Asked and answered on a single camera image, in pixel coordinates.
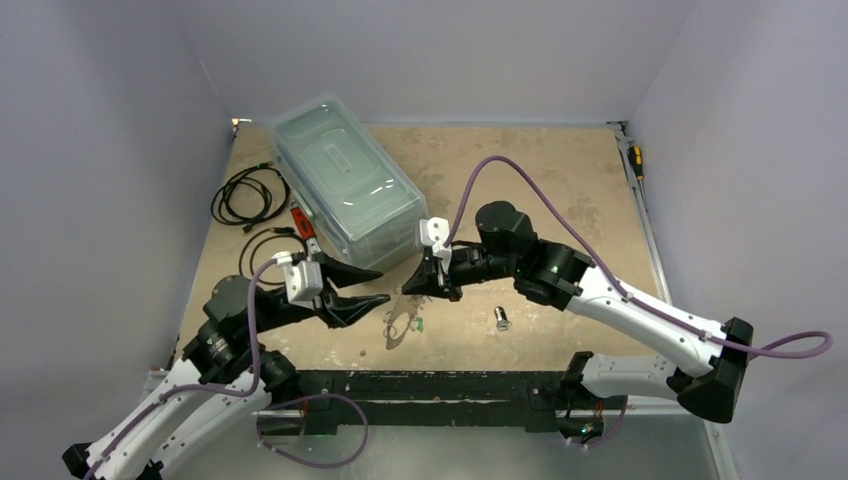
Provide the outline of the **metal key organizer plate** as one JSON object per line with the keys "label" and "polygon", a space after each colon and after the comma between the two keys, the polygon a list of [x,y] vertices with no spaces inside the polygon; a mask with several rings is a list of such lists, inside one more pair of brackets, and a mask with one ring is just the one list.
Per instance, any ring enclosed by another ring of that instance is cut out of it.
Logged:
{"label": "metal key organizer plate", "polygon": [[427,301],[422,295],[398,294],[389,311],[383,317],[385,348],[397,348],[410,331],[417,331],[420,310]]}

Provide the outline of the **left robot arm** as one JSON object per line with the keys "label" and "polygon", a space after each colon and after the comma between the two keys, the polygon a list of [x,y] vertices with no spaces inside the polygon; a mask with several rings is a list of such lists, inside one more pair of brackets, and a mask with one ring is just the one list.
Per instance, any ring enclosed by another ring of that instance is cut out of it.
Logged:
{"label": "left robot arm", "polygon": [[76,443],[62,460],[77,479],[161,479],[179,458],[265,407],[314,403],[301,373],[261,333],[316,318],[346,328],[388,302],[386,294],[339,295],[379,271],[324,253],[279,252],[250,277],[229,276],[204,305],[205,322],[161,383],[100,439]]}

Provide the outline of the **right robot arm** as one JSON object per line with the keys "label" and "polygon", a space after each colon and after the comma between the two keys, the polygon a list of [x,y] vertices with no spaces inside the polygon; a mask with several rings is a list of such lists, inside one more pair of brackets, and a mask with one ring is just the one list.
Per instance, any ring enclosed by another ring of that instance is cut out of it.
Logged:
{"label": "right robot arm", "polygon": [[466,285],[510,278],[530,302],[598,321],[655,352],[629,357],[578,352],[554,396],[576,407],[610,397],[662,398],[704,420],[733,419],[748,356],[723,343],[749,345],[751,324],[699,318],[638,289],[626,292],[590,256],[539,238],[531,219],[509,202],[481,207],[475,225],[479,241],[448,244],[446,219],[420,221],[416,234],[423,256],[403,294],[457,302]]}

